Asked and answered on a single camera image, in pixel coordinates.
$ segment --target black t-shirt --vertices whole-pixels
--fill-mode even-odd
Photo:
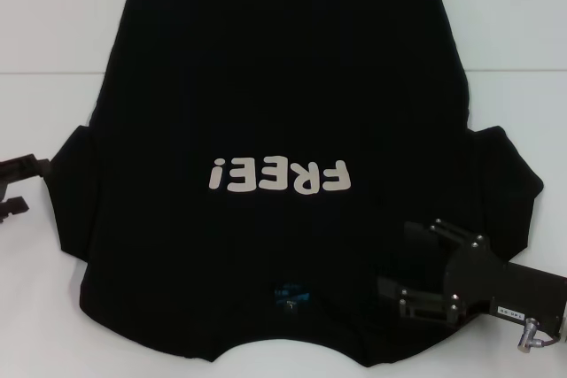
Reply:
[[[81,308],[214,360],[289,338],[365,366],[452,331],[401,320],[377,276],[442,292],[397,256],[441,217],[526,245],[540,179],[469,93],[441,0],[128,0],[88,127],[46,181]]]

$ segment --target white table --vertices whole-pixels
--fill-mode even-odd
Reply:
[[[530,246],[514,261],[567,275],[567,0],[444,0],[470,81],[470,126],[503,126],[543,179]],[[124,0],[0,0],[0,160],[51,158],[85,124]],[[491,317],[395,365],[366,369],[292,341],[237,347],[213,364],[146,349],[78,308],[85,265],[58,247],[39,179],[11,185],[31,210],[0,226],[0,377],[530,377],[567,374],[567,345],[516,350]]]

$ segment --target t-shirt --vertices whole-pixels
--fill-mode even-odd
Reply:
[[[377,277],[407,221],[527,243],[541,180],[469,91],[441,0],[127,0],[97,106],[46,178],[81,309],[155,350],[215,360],[286,338],[364,366],[453,330],[406,320]]]

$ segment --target fabric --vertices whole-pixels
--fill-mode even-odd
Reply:
[[[541,180],[469,92],[441,0],[128,0],[88,127],[46,179],[81,308],[215,360],[289,338],[364,366],[449,336],[400,320],[377,275],[441,291],[406,221],[526,245]]]

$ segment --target white surface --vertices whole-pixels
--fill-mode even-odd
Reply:
[[[125,0],[0,0],[0,71],[102,72]],[[567,69],[566,0],[444,0],[466,69]]]
[[[567,69],[564,0],[444,0],[465,67]],[[105,69],[124,0],[0,0],[0,73]],[[503,126],[546,188],[515,260],[567,275],[567,73],[468,73],[472,128]],[[102,75],[0,75],[0,158],[51,158],[97,99]],[[567,374],[567,345],[524,355],[519,326],[482,318],[444,343],[370,369],[329,349],[272,341],[213,364],[146,349],[78,308],[84,264],[62,253],[39,179],[11,185],[31,210],[0,226],[0,378],[454,377]]]

